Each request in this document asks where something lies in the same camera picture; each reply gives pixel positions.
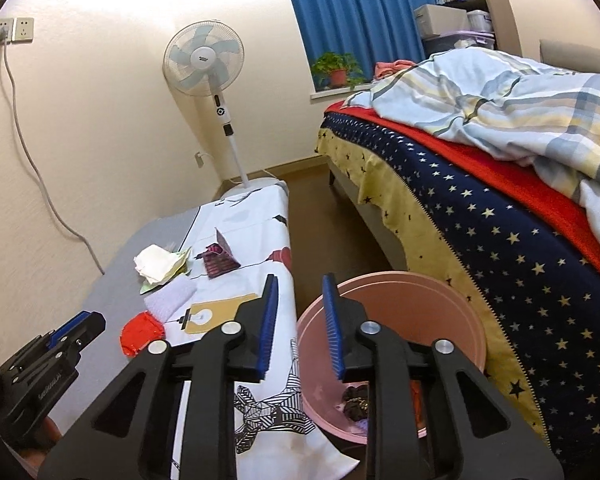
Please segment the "white standing fan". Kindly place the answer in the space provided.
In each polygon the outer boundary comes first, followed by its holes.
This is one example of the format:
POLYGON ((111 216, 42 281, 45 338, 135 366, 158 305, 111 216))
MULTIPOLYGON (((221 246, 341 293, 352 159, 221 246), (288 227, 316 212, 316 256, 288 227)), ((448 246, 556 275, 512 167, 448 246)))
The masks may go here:
POLYGON ((232 116, 223 92, 242 71, 245 48, 235 29, 221 21, 199 21, 179 30, 164 51, 162 72, 169 86, 193 98, 210 96, 222 130, 230 144, 240 183, 225 193, 232 196, 274 185, 279 180, 269 172, 249 179, 238 155, 232 116))

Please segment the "yellow star bed sheet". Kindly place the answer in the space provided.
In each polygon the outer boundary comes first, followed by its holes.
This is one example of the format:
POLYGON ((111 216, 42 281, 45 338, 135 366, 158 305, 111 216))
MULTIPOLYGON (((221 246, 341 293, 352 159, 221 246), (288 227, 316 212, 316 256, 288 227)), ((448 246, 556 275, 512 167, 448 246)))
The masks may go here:
POLYGON ((318 129, 317 154, 326 157, 329 170, 355 206, 393 269, 409 270, 448 283, 469 302, 486 332, 486 371, 502 393, 513 384, 522 393, 510 402, 533 430, 548 442, 548 432, 527 371, 468 266, 448 243, 448 229, 438 229, 429 208, 386 162, 367 148, 342 140, 329 128, 318 129))

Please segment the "red blanket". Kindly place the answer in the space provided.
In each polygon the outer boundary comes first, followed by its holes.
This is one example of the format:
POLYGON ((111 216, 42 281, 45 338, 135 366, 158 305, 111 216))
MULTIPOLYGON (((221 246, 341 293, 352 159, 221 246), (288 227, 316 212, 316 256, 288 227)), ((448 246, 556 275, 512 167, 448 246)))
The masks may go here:
POLYGON ((382 119, 372 110, 362 107, 344 107, 336 102, 329 105, 325 113, 341 113, 371 126, 386 127, 401 140, 426 146, 428 150, 525 206, 573 244, 600 274, 600 242, 588 226, 584 209, 542 182, 533 169, 514 162, 500 162, 478 148, 437 139, 422 130, 382 119))

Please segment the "green yellow paper wrapper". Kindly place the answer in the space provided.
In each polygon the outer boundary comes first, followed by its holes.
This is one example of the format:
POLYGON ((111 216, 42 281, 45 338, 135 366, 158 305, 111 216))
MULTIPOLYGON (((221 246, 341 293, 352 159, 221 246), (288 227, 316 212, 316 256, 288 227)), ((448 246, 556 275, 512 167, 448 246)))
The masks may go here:
POLYGON ((180 250, 177 252, 180 255, 180 261, 174 266, 174 269, 169 273, 169 275, 162 281, 157 284, 149 284, 142 276, 142 284, 140 284, 140 294, 145 295, 148 292, 152 292, 159 287, 162 287, 166 283, 169 283, 174 278, 176 278, 180 274, 186 274, 188 271, 188 263, 190 258, 190 253, 192 252, 192 248, 186 248, 184 250, 180 250))

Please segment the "navy star blanket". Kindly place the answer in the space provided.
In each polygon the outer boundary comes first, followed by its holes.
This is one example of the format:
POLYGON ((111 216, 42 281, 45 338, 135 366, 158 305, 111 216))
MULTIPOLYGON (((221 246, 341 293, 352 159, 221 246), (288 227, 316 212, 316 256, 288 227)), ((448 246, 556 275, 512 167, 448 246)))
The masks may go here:
POLYGON ((525 206, 386 127, 341 113, 322 127, 367 148, 414 191, 490 301, 527 371, 569 479, 600 479, 600 274, 525 206))

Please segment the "dark trash in bin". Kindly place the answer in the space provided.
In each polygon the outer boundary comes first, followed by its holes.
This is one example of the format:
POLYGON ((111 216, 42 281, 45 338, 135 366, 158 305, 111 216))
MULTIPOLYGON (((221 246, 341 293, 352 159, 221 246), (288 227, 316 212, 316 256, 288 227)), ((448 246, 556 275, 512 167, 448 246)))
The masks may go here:
POLYGON ((347 386, 343 391, 342 412, 352 422, 368 419, 368 385, 347 386))

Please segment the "pink plastic trash bin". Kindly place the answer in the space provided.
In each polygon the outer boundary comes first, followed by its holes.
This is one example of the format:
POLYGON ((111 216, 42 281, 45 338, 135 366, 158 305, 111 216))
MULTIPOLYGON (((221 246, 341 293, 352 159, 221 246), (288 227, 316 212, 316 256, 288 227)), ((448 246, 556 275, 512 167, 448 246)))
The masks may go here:
MULTIPOLYGON (((449 339, 479 370, 486 366, 486 333, 478 314, 449 285, 422 274, 386 271, 350 278, 338 289, 341 296, 360 302, 371 320, 402 338, 426 346, 440 338, 449 339)), ((297 328, 306 414, 328 434, 364 444, 366 432, 342 412, 341 398, 347 385, 332 369, 322 297, 304 310, 297 328)))

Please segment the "grey low table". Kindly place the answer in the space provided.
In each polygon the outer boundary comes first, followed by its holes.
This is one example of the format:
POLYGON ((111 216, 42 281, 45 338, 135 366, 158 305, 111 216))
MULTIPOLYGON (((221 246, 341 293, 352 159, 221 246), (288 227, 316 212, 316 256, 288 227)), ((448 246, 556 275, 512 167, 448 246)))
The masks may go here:
POLYGON ((81 309, 100 313, 104 331, 81 352, 79 377, 50 411, 50 418, 67 431, 88 406, 129 363, 120 346, 123 326, 145 310, 140 276, 133 258, 151 244, 178 249, 198 216, 197 207, 149 222, 129 238, 98 278, 81 309))

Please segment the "white wall socket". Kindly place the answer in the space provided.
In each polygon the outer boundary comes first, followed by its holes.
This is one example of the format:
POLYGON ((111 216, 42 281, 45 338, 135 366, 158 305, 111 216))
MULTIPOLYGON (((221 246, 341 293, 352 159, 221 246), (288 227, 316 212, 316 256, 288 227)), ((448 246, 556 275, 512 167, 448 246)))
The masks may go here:
POLYGON ((34 18, 0 18, 0 44, 32 42, 34 24, 34 18))

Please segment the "maroon paper box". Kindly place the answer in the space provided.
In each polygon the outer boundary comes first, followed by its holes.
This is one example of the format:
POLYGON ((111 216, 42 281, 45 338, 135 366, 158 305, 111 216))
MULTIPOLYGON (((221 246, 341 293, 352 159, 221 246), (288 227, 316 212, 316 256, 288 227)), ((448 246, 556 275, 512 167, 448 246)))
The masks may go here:
POLYGON ((204 270, 210 280, 233 272, 240 268, 240 263, 234 257, 230 245, 219 230, 215 230, 214 242, 206 247, 196 260, 201 260, 204 270))

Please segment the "blue curtain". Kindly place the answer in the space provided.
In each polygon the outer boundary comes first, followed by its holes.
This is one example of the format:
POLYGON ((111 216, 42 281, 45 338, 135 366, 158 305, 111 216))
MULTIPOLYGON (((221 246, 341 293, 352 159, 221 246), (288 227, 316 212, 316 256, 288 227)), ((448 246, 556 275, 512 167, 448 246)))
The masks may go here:
POLYGON ((426 58, 414 11, 434 0, 291 0, 310 63, 327 53, 350 54, 363 78, 378 62, 426 58))

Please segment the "white crumpled tissue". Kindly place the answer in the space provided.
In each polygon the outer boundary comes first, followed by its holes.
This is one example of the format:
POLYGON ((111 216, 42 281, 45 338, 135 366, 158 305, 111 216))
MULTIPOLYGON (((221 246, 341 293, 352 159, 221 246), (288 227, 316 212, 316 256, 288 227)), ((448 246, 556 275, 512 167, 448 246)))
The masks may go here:
POLYGON ((152 244, 133 258, 135 270, 149 284, 162 282, 180 261, 177 252, 152 244))

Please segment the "grey headboard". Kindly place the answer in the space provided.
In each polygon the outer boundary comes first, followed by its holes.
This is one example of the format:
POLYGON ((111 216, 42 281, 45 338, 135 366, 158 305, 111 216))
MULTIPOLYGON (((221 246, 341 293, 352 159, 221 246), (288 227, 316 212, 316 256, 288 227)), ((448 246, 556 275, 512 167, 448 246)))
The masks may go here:
POLYGON ((600 74, 600 49, 555 40, 540 40, 541 61, 579 73, 600 74))

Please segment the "grey storage box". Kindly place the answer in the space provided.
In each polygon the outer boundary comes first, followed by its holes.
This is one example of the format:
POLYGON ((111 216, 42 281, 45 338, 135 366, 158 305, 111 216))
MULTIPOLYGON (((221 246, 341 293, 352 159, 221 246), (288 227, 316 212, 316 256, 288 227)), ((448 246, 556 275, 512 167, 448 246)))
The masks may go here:
POLYGON ((424 4, 414 10, 414 18, 422 40, 470 29, 467 12, 450 6, 424 4))

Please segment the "red crumpled wrapper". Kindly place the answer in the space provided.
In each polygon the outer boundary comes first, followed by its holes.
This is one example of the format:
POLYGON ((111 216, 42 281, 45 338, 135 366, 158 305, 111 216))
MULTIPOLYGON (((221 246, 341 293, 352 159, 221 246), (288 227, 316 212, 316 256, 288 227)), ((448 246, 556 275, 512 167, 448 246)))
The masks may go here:
POLYGON ((120 334, 120 347, 127 358, 134 358, 151 341, 166 336, 163 325, 148 311, 135 315, 123 326, 120 334))

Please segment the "pink clothing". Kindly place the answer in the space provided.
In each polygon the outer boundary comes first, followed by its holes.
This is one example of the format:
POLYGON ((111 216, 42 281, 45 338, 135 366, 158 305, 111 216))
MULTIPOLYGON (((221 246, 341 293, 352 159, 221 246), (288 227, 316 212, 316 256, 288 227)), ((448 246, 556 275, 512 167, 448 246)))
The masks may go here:
POLYGON ((395 60, 392 62, 377 62, 374 68, 374 79, 381 80, 399 73, 401 70, 407 70, 416 66, 416 63, 410 60, 395 60))

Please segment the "white towel piece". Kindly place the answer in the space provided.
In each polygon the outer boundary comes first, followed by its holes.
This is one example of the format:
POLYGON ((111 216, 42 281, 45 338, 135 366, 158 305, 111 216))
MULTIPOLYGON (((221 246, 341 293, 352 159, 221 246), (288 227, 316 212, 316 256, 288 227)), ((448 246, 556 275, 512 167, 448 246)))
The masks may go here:
POLYGON ((147 311, 160 323, 165 323, 183 304, 195 295, 196 283, 184 274, 178 275, 160 289, 144 298, 147 311))

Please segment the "clear plastic storage bin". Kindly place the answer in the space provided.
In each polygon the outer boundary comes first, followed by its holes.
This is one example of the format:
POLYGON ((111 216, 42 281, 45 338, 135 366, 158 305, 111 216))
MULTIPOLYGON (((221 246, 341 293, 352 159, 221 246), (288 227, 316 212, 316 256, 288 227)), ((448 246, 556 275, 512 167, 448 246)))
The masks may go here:
POLYGON ((422 40, 427 56, 447 50, 467 47, 480 47, 493 50, 495 36, 492 32, 474 32, 473 30, 457 30, 422 40))

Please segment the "potted green plant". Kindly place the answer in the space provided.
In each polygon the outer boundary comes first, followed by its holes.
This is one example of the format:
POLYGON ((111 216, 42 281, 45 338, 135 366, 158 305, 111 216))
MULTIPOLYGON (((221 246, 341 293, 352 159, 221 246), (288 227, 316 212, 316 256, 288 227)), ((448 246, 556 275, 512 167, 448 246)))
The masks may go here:
POLYGON ((353 88, 367 81, 352 53, 324 52, 312 63, 310 70, 320 87, 353 88))

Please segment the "white printed table cloth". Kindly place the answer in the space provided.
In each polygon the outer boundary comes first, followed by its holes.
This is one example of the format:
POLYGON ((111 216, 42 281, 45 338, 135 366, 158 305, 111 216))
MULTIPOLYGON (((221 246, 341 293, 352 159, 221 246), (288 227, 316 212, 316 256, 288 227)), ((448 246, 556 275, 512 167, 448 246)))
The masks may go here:
POLYGON ((182 246, 192 248, 187 276, 197 289, 164 324, 174 346, 198 340, 227 320, 220 301, 259 295, 268 275, 278 279, 270 368, 262 382, 235 387, 238 478, 346 476, 358 462, 341 454, 303 411, 286 186, 274 184, 202 206, 182 246), (210 280, 195 257, 214 242, 215 230, 225 237, 240 268, 210 280))

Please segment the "plaid light blue duvet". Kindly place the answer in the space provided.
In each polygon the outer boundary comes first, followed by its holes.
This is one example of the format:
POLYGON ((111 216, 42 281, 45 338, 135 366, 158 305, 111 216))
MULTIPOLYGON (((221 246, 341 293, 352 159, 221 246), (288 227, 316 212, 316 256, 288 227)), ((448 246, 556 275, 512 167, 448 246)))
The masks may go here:
POLYGON ((530 166, 600 243, 600 74, 470 47, 435 53, 344 102, 530 166))

